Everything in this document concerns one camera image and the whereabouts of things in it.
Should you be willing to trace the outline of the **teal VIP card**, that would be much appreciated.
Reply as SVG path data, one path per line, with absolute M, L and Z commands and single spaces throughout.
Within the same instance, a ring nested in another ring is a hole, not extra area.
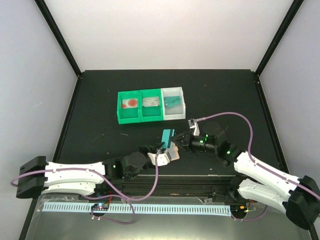
M 163 100 L 166 109 L 172 109 L 181 105 L 180 96 L 164 96 Z
M 171 149 L 175 146 L 175 144 L 171 141 L 171 137 L 175 134 L 175 130 L 171 129 L 164 129 L 162 132 L 161 142 L 163 143 L 163 149 Z

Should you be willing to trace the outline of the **white bin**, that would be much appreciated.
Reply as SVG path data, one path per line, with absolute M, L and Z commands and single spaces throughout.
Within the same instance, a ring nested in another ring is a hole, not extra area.
M 161 99 L 162 99 L 162 108 L 163 108 L 163 120 L 172 121 L 172 120 L 183 120 L 186 118 L 186 104 L 184 99 L 184 92 L 182 87 L 167 87 L 161 88 Z M 169 96 L 180 96 L 180 106 L 167 109 L 164 106 L 164 97 Z

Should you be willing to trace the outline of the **green bin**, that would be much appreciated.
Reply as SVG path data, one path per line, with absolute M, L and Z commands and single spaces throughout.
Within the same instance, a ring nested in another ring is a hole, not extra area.
M 137 99 L 137 108 L 122 108 L 123 99 Z M 120 91 L 117 94 L 117 120 L 120 125 L 139 123 L 141 121 L 141 99 L 140 91 Z
M 141 98 L 141 122 L 164 120 L 162 94 L 159 88 L 139 91 Z

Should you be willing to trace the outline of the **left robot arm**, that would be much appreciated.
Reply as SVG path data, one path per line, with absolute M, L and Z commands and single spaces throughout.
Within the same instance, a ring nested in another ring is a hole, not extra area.
M 163 142 L 142 147 L 123 157 L 88 164 L 60 164 L 48 162 L 45 156 L 37 156 L 20 167 L 19 175 L 10 184 L 16 188 L 18 199 L 31 199 L 46 193 L 67 193 L 82 195 L 90 200 L 101 200 L 106 197 L 109 186 L 113 197 L 134 201 L 133 197 L 120 190 L 120 184 L 153 168 L 153 185 L 148 193 L 138 198 L 138 201 L 143 201 L 157 187 L 159 168 L 168 165 L 171 160 L 170 151 L 163 148 Z

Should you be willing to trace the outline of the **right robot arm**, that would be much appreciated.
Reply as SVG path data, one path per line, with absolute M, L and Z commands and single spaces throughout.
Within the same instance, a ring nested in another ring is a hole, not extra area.
M 245 175 L 239 184 L 227 189 L 228 198 L 234 202 L 242 198 L 258 201 L 284 213 L 304 230 L 310 230 L 320 215 L 320 189 L 313 178 L 290 175 L 252 157 L 229 142 L 215 122 L 205 124 L 203 133 L 195 128 L 176 134 L 171 141 L 187 151 L 212 154 Z

